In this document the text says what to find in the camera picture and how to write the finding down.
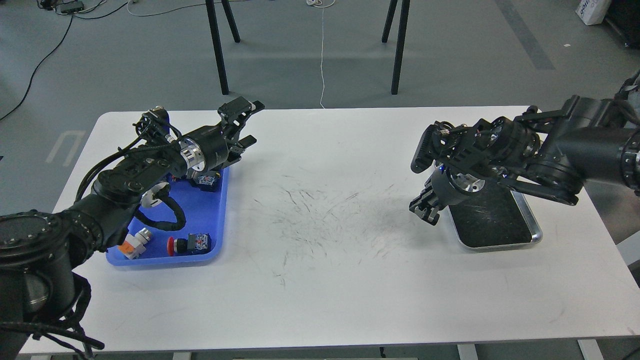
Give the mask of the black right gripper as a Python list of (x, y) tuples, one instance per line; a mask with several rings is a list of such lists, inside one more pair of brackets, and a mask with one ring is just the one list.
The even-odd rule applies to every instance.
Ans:
[(409, 203), (409, 211), (432, 226), (441, 217), (441, 208), (460, 204), (477, 196), (485, 187), (486, 180), (462, 173), (449, 167), (439, 167), (430, 176), (430, 187), (425, 187), (420, 198)]

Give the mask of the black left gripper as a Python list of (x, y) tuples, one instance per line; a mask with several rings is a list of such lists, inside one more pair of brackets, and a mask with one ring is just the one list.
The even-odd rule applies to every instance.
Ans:
[(239, 162), (242, 154), (257, 143), (248, 135), (239, 139), (247, 120), (263, 111), (261, 101), (249, 101), (243, 96), (221, 105), (218, 110), (218, 125), (205, 125), (187, 133), (182, 139), (182, 157), (188, 169), (199, 173), (220, 171)]

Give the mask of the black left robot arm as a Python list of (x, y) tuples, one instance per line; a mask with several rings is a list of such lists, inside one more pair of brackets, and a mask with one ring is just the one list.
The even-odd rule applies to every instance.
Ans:
[(98, 162), (82, 178), (71, 207), (1, 216), (1, 358), (18, 357), (28, 338), (48, 338), (82, 359), (102, 350), (80, 322), (91, 299), (89, 281), (74, 273), (95, 252), (121, 245), (144, 194), (168, 175), (220, 171), (256, 143), (240, 137), (262, 102), (240, 96), (218, 109), (221, 120), (186, 134), (157, 106), (134, 124), (135, 140)]

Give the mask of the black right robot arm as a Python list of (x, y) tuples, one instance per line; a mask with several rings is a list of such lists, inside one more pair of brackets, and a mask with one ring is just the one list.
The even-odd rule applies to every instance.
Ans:
[(435, 121), (420, 138), (410, 168), (435, 170), (409, 210), (435, 225), (439, 212), (477, 196), (487, 183), (565, 205), (585, 182), (621, 185), (639, 194), (639, 116), (619, 97), (574, 95), (561, 109), (531, 105), (514, 119), (455, 126)]

